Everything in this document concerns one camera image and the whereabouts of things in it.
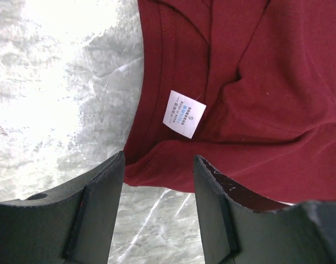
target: black plastic part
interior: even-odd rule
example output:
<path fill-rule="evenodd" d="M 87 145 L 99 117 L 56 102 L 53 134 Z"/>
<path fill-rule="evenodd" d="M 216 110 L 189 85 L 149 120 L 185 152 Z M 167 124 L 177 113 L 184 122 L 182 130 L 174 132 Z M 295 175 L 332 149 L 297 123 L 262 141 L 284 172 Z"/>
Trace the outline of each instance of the black plastic part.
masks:
<path fill-rule="evenodd" d="M 28 199 L 0 203 L 0 264 L 107 264 L 123 185 L 120 152 Z"/>
<path fill-rule="evenodd" d="M 195 157 L 194 178 L 207 264 L 336 264 L 336 202 L 284 205 L 201 156 Z"/>

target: maroon fabric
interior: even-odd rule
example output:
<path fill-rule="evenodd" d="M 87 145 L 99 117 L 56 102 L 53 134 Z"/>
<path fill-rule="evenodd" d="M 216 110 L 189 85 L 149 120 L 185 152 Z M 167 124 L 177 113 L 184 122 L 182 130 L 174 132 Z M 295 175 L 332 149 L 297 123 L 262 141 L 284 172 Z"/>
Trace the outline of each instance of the maroon fabric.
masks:
<path fill-rule="evenodd" d="M 192 160 L 275 200 L 336 200 L 336 0 L 139 0 L 145 75 L 125 182 L 194 192 Z M 171 90 L 207 105 L 192 140 Z"/>

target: size label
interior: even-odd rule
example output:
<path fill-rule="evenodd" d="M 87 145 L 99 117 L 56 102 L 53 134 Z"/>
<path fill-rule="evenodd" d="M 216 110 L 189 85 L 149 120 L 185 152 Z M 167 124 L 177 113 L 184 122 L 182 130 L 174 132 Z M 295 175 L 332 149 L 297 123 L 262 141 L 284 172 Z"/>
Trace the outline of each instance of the size label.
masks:
<path fill-rule="evenodd" d="M 205 109 L 203 103 L 171 91 L 163 124 L 192 139 Z"/>

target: clothing tag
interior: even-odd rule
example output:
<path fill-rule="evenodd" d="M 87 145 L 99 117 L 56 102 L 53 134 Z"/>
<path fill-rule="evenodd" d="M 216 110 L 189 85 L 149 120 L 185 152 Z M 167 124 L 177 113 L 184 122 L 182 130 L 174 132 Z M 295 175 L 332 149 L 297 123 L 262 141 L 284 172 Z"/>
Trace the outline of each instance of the clothing tag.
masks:
<path fill-rule="evenodd" d="M 205 109 L 203 103 L 171 91 L 163 124 L 192 139 Z"/>

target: shirt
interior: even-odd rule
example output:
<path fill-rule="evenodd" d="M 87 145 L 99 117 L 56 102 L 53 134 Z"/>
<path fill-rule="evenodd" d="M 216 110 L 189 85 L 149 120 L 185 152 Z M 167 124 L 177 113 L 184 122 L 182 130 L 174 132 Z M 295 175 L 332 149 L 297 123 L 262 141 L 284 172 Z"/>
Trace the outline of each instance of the shirt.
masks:
<path fill-rule="evenodd" d="M 194 192 L 193 158 L 274 200 L 336 200 L 336 0 L 139 0 L 144 84 L 125 182 Z M 205 104 L 192 139 L 170 91 Z"/>

